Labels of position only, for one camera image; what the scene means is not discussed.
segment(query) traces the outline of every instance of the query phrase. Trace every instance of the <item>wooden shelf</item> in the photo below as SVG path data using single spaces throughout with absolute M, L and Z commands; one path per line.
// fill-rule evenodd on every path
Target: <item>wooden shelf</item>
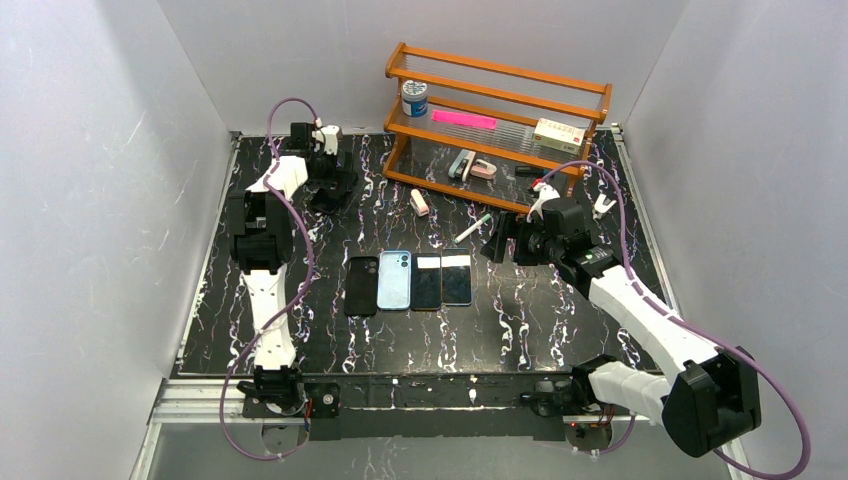
M 398 44 L 389 57 L 385 73 L 386 77 L 397 78 L 398 92 L 402 82 L 416 80 L 428 85 L 444 87 L 449 89 L 448 92 L 455 90 L 464 94 L 471 93 L 508 102 L 506 105 L 520 104 L 589 121 L 580 153 L 567 154 L 541 147 L 533 142 L 533 130 L 538 118 L 529 118 L 515 112 L 484 108 L 431 95 L 429 103 L 432 107 L 484 115 L 498 120 L 494 130 L 434 122 L 430 112 L 421 117 L 405 115 L 401 110 L 398 93 L 383 125 L 387 132 L 397 134 L 395 150 L 386 162 L 383 173 L 395 180 L 513 211 L 527 211 L 528 207 L 398 172 L 394 169 L 394 164 L 400 158 L 400 150 L 409 138 L 421 138 L 525 165 L 554 169 L 562 163 L 587 158 L 595 127 L 605 121 L 612 95 L 610 84 L 586 82 L 409 47 L 403 42 Z M 577 178 L 582 175 L 582 170 L 572 167 L 563 171 L 571 176 L 565 193 L 570 194 Z

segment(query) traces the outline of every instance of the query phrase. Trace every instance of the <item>phone case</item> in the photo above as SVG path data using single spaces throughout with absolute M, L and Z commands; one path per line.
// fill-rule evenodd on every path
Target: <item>phone case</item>
M 377 313 L 377 257 L 351 257 L 345 279 L 344 313 L 367 316 Z
M 466 248 L 442 251 L 442 303 L 471 305 L 471 252 Z
M 438 310 L 442 306 L 442 259 L 438 253 L 412 256 L 413 310 Z
M 412 255 L 406 250 L 388 250 L 380 254 L 377 307 L 381 310 L 409 308 L 411 265 Z

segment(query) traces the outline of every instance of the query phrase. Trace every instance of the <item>white label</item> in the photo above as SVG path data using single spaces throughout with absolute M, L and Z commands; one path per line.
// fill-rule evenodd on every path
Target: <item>white label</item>
M 471 255 L 451 255 L 449 257 L 442 257 L 442 268 L 470 266 Z
M 418 257 L 418 268 L 441 268 L 442 259 L 439 257 Z

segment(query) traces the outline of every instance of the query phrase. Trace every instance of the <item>marble tabletop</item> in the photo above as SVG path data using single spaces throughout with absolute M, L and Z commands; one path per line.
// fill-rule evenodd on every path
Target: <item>marble tabletop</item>
M 289 317 L 305 373 L 538 372 L 566 369 L 602 353 L 635 368 L 656 368 L 626 330 L 560 281 L 552 267 L 520 268 L 509 259 L 496 265 L 480 255 L 494 222 L 461 245 L 473 253 L 471 306 L 346 317 L 342 302 L 345 264 L 350 257 L 376 256 L 388 249 L 438 253 L 486 213 L 497 218 L 498 210 L 487 205 L 429 191 L 423 193 L 431 214 L 416 217 L 409 204 L 411 187 L 381 174 L 393 140 L 392 135 L 383 134 L 345 137 L 343 146 L 352 149 L 360 179 L 340 211 L 331 215 L 310 212 L 306 202 L 295 197 L 316 254 L 312 288 Z M 243 138 L 237 149 L 229 190 L 246 188 L 271 161 L 262 138 Z M 413 141 L 399 168 L 441 178 L 445 175 L 444 159 L 452 159 L 457 153 L 457 149 Z M 627 245 L 634 269 L 662 297 L 609 131 L 595 134 L 589 160 L 611 169 L 618 178 L 626 196 Z M 502 171 L 492 181 L 479 180 L 475 188 L 526 203 L 529 197 L 524 187 L 517 187 L 524 181 Z M 618 210 L 612 209 L 600 221 L 591 216 L 591 204 L 600 193 L 614 196 L 597 174 L 589 172 L 577 183 L 574 197 L 584 205 L 595 238 L 617 249 Z M 304 196 L 310 194 L 305 189 Z M 305 274 L 305 248 L 298 234 L 286 276 L 287 298 L 294 295 Z M 253 334 L 246 287 L 229 258 L 220 220 L 174 375 L 223 375 Z M 250 361 L 238 370 L 250 371 Z

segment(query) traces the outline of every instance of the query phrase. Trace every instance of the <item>cardboard box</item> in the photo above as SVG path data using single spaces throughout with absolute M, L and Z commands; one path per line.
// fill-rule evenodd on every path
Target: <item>cardboard box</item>
M 585 134 L 586 131 L 582 128 L 540 118 L 536 130 L 533 131 L 533 141 L 545 147 L 577 154 L 580 152 L 580 145 L 583 145 Z

